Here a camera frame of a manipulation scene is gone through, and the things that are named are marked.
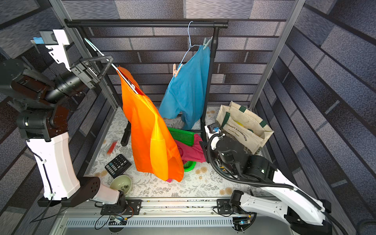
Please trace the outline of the white plastic hanger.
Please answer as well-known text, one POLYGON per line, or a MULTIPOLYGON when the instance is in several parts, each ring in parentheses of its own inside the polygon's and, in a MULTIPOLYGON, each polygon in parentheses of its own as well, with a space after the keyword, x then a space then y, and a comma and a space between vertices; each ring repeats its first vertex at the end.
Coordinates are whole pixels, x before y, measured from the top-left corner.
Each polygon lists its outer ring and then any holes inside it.
MULTIPOLYGON (((85 42, 97 53, 99 53, 100 55, 104 56, 104 54, 87 38, 84 38, 85 42)), ((116 72, 118 72, 118 74, 120 75, 120 77, 128 84, 128 86, 133 90, 133 92, 135 94, 139 94, 137 91, 136 91, 136 87, 134 84, 132 84, 132 82, 127 79, 122 73, 121 71, 113 64, 113 59, 112 61, 110 61, 109 59, 107 59, 108 62, 111 63, 111 66, 116 70, 116 72)))

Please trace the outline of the orange garment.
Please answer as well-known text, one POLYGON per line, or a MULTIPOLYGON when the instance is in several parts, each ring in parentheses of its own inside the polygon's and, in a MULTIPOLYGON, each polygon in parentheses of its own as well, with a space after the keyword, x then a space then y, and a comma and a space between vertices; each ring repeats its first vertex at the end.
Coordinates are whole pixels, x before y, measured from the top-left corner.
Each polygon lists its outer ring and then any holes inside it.
POLYGON ((183 162, 163 118, 131 73, 122 67, 117 69, 122 109, 131 123, 131 144, 137 171, 152 173, 163 181, 181 182, 183 162))

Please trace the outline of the blue t-shirt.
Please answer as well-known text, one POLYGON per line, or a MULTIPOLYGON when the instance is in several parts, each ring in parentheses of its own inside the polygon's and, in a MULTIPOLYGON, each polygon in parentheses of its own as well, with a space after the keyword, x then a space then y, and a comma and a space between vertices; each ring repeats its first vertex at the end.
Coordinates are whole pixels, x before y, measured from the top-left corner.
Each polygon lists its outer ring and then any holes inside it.
POLYGON ((159 107, 161 117, 174 119, 182 114, 183 130, 191 130, 202 117, 210 65, 209 48, 199 47, 167 87, 159 107))

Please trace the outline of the beige clothespin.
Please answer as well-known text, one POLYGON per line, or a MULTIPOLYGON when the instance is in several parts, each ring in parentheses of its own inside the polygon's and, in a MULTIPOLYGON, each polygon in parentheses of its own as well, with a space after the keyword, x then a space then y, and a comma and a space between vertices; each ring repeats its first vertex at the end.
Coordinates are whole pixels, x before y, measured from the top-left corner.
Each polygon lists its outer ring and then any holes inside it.
POLYGON ((177 75, 179 74, 181 68, 182 68, 183 64, 173 64, 173 77, 177 77, 177 75))

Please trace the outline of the light blue wire hanger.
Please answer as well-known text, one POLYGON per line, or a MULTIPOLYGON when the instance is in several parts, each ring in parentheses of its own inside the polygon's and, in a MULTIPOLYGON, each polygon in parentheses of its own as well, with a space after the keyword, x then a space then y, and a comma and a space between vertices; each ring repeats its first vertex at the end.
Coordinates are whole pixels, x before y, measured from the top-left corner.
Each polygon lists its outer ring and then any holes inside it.
POLYGON ((190 21, 189 24, 188 24, 188 27, 187 27, 187 33, 188 33, 188 50, 185 52, 185 54, 184 54, 184 56, 183 56, 183 58, 182 58, 182 60, 181 60, 181 62, 179 64, 178 68, 181 68, 184 65, 184 63, 188 63, 190 61, 190 59, 186 60, 186 57, 187 57, 187 55, 188 55, 189 52, 191 52, 192 53, 192 57, 194 57, 194 53, 192 51, 193 48, 199 49, 200 46, 201 46, 201 45, 193 44, 192 43, 192 37, 191 37, 190 30, 191 30, 191 27, 192 27, 192 25, 193 25, 194 22, 195 21, 190 21))

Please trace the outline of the white clothespin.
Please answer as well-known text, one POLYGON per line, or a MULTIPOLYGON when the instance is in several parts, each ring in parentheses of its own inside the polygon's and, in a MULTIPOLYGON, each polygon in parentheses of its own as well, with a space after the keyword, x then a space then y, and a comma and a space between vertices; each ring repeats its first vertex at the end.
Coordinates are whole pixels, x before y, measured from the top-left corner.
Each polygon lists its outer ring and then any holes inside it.
POLYGON ((203 50, 205 50, 208 46, 209 46, 209 44, 211 44, 211 42, 212 42, 212 37, 211 38, 204 38, 204 42, 203 42, 203 50))

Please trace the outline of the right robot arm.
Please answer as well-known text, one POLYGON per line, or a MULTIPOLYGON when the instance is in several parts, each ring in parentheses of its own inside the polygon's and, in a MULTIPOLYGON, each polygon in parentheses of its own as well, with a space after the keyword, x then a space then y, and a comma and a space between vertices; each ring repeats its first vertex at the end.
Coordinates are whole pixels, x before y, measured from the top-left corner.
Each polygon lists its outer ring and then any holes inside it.
POLYGON ((273 201, 234 190, 228 202, 232 212, 275 218, 299 235, 333 233, 330 202, 303 192, 266 158, 247 154, 241 143, 221 133, 209 138, 206 152, 208 162, 224 179, 259 188, 276 197, 273 201))

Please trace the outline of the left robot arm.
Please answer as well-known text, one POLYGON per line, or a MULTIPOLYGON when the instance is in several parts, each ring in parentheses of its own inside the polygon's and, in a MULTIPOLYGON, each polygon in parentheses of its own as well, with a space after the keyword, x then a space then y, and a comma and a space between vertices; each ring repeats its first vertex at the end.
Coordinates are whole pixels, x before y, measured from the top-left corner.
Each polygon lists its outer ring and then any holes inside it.
POLYGON ((76 176, 69 151, 69 111, 63 107, 69 98, 100 83, 112 62, 111 56, 80 59, 53 80, 19 59, 1 62, 1 92, 21 104, 16 123, 43 180, 41 207, 75 207, 87 200, 126 205, 124 194, 103 185, 98 177, 76 176))

